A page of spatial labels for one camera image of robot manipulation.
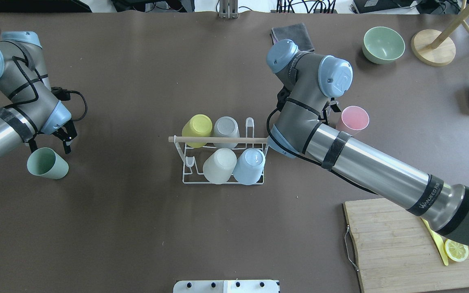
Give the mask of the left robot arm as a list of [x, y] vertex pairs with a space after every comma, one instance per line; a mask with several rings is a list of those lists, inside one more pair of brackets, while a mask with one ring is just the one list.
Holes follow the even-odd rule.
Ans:
[[20, 144], [37, 150], [37, 135], [54, 135], [65, 154], [77, 136], [63, 102], [71, 90], [51, 87], [43, 48], [33, 31], [6, 31], [0, 39], [0, 91], [10, 104], [0, 107], [0, 157]]

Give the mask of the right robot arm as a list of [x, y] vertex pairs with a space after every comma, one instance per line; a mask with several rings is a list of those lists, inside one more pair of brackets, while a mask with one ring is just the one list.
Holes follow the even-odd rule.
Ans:
[[353, 69], [344, 59], [301, 51], [290, 39], [266, 56], [280, 79], [280, 115], [271, 130], [275, 150], [350, 180], [428, 221], [433, 231], [469, 245], [469, 187], [449, 185], [321, 120], [322, 110], [347, 91]]

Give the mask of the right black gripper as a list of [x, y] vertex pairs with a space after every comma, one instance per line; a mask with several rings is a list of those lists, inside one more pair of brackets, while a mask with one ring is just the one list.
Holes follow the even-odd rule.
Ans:
[[341, 109], [338, 106], [339, 101], [336, 98], [331, 98], [331, 100], [324, 105], [323, 109], [321, 111], [318, 111], [317, 109], [312, 108], [298, 100], [289, 98], [290, 94], [291, 92], [286, 87], [283, 87], [279, 91], [279, 93], [277, 93], [277, 100], [278, 100], [277, 110], [278, 111], [281, 112], [285, 104], [292, 103], [294, 105], [300, 106], [301, 108], [304, 108], [305, 110], [309, 112], [314, 113], [318, 117], [318, 120], [326, 125], [328, 125], [328, 117], [331, 111], [335, 113], [341, 112]]

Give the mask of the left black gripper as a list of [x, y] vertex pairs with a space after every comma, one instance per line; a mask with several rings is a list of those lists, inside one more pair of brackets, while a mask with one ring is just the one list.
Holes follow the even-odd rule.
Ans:
[[[45, 133], [38, 132], [28, 141], [28, 146], [31, 150], [31, 153], [38, 149], [37, 143], [35, 141], [37, 135], [45, 135]], [[77, 136], [77, 131], [73, 122], [65, 123], [62, 127], [54, 131], [52, 135], [63, 141], [65, 154], [70, 154], [72, 152], [71, 143], [72, 140], [75, 139], [75, 137]]]

